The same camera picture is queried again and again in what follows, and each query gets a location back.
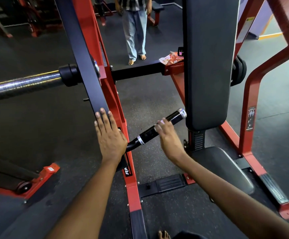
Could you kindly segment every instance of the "light blue jeans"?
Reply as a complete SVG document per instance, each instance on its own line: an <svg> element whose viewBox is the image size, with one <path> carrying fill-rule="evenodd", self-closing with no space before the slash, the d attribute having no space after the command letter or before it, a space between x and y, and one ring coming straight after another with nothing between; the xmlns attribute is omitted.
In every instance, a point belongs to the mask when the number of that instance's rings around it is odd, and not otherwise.
<svg viewBox="0 0 289 239"><path fill-rule="evenodd" d="M134 37L138 40L138 55L146 54L145 34L147 30L147 12L146 11L128 11L123 10L123 30L126 36L126 48L129 59L137 59L137 51L134 47Z"/></svg>

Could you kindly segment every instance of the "forearm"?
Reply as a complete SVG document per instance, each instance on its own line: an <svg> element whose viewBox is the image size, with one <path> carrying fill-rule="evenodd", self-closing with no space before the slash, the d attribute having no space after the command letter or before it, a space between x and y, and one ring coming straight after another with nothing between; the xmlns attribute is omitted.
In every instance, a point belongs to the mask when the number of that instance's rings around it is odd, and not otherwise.
<svg viewBox="0 0 289 239"><path fill-rule="evenodd" d="M47 239L98 238L116 165L103 163Z"/></svg>
<svg viewBox="0 0 289 239"><path fill-rule="evenodd" d="M177 165L249 238L289 238L289 224L246 193L202 167L187 154Z"/></svg>

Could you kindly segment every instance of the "instruction label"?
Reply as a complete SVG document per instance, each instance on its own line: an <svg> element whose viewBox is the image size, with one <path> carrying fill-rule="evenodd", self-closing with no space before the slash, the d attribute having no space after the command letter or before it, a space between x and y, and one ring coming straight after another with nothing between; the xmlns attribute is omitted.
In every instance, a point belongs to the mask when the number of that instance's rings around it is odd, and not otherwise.
<svg viewBox="0 0 289 239"><path fill-rule="evenodd" d="M240 34L238 35L238 38L236 39L236 43L242 43L248 34L248 31L250 30L250 27L252 26L254 22L255 17L248 17L242 27L242 30Z"/></svg>

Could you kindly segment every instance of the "foot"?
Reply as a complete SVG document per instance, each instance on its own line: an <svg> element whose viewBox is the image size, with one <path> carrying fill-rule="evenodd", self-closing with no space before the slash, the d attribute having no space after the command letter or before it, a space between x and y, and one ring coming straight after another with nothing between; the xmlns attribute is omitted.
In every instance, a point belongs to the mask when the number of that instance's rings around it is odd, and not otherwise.
<svg viewBox="0 0 289 239"><path fill-rule="evenodd" d="M166 231L158 231L159 239L171 239L170 235Z"/></svg>

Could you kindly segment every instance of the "black rubber floor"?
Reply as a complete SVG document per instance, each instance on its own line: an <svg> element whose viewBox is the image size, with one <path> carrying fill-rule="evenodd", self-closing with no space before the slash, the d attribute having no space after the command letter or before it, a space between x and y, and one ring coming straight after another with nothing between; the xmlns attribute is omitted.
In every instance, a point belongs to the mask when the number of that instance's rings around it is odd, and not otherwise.
<svg viewBox="0 0 289 239"><path fill-rule="evenodd" d="M100 26L114 69L127 68L128 62L121 21L114 15L108 17L105 27ZM39 38L32 38L24 27L12 28L10 32L14 39L0 37L0 81L74 63L64 32L43 34ZM157 60L181 45L182 11L176 6L166 6L159 26L147 29L147 58ZM240 55L251 71L284 45L283 38L247 41ZM143 63L137 60L135 65ZM118 81L117 89L130 138L183 107L171 78L160 74ZM32 170L40 170L53 161L61 167L26 204L0 197L0 238L42 239L96 171L101 155L92 111L82 102L85 97L83 86L78 85L0 101L0 156ZM228 113L228 122L237 132L242 99L241 84L231 89ZM181 139L187 138L184 122L177 124L176 130ZM236 156L217 129L206 133L206 146L219 146ZM289 197L289 62L263 79L253 151ZM180 172L164 156L158 138L136 149L133 160L140 183ZM253 197L273 209L255 185ZM245 238L197 185L144 198L142 208L150 238L159 229L168 230L172 236L180 230L190 230L209 238ZM131 236L124 181L118 172L100 238Z"/></svg>

